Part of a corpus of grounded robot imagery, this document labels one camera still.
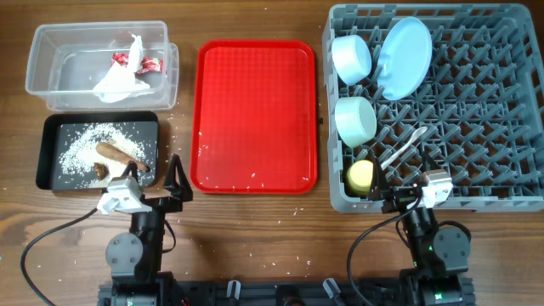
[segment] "white tissue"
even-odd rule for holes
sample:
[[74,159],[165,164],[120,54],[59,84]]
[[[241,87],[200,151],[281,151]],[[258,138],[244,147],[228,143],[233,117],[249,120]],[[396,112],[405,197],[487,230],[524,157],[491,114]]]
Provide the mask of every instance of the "white tissue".
[[102,102],[113,103],[121,101],[128,97],[136,97],[147,93],[124,93],[123,91],[132,91],[137,89],[148,89],[150,85],[140,81],[134,75],[139,69],[139,65],[144,58],[144,48],[142,47],[142,37],[134,36],[134,42],[128,52],[128,63],[126,67],[119,65],[114,61],[110,70],[102,81],[93,88],[97,97]]

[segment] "light blue plate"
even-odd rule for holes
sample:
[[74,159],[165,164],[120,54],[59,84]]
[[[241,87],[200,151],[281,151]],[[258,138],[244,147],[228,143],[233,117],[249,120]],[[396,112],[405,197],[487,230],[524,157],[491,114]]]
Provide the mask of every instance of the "light blue plate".
[[415,17],[399,21],[383,42],[378,66],[382,72],[378,86],[383,97],[398,100],[413,93],[423,82],[433,57],[433,43],[428,28]]

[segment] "spoon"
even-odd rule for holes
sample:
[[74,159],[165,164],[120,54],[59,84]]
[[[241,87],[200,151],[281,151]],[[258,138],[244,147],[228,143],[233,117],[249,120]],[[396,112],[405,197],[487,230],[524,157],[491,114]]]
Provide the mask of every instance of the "spoon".
[[384,162],[382,162],[382,169],[385,169],[386,167],[388,167],[389,165],[391,165],[391,163],[397,158],[399,157],[402,152],[404,152],[406,149],[408,149],[408,147],[414,143],[414,141],[416,141],[418,138],[422,137],[423,134],[425,134],[425,132],[427,132],[427,127],[420,127],[418,128],[416,131],[414,131],[414,133],[411,134],[410,136],[410,139],[408,139],[408,142],[402,146],[402,148],[400,148],[400,150],[396,151],[393,155],[391,155],[387,160],[385,160]]

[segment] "gray dish rack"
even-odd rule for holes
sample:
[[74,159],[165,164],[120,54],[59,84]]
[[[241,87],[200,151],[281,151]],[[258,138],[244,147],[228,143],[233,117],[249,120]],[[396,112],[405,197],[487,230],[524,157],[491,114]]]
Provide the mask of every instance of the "gray dish rack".
[[[430,30],[433,59],[410,96],[386,100],[377,86],[385,37],[402,18]],[[371,74],[354,86],[332,63],[334,37],[359,35],[372,56]],[[372,151],[380,162],[419,127],[428,131],[386,170],[399,187],[417,182],[426,151],[452,176],[442,209],[535,212],[544,208],[544,68],[529,10],[519,4],[338,4],[321,38],[329,106],[327,142],[331,204],[340,213],[379,213],[382,203],[350,194],[345,173]],[[339,98],[363,96],[374,106],[376,137],[349,148],[338,136]]]

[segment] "wood grain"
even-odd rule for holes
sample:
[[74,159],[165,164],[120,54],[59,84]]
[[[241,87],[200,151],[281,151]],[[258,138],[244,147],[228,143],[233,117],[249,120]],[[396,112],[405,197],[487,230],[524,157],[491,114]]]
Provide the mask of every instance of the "wood grain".
[[[198,48],[211,39],[297,39],[315,51],[318,65],[319,181],[301,196],[220,196],[195,193],[182,213],[168,215],[178,237],[163,269],[181,281],[345,280],[345,259],[361,231],[382,215],[344,215],[329,200],[326,165],[327,106],[322,83],[321,33],[333,1],[45,1],[8,0],[0,6],[0,305],[39,304],[20,273],[25,244],[96,206],[96,192],[53,194],[34,184],[43,121],[51,112],[25,91],[26,62],[36,28],[45,23],[164,20],[181,59],[178,103],[161,118],[161,151],[179,153],[189,168]],[[542,38],[540,2],[525,3]],[[173,114],[174,119],[167,121]],[[174,143],[171,135],[178,136]],[[164,193],[156,187],[148,195]],[[479,305],[542,305],[544,213],[437,212],[473,231],[469,275]],[[105,246],[127,231],[128,217],[96,215],[43,240],[30,253],[29,273],[59,305],[94,305],[98,285],[110,281]],[[396,276],[411,266],[394,228],[371,235],[354,258],[359,276]]]

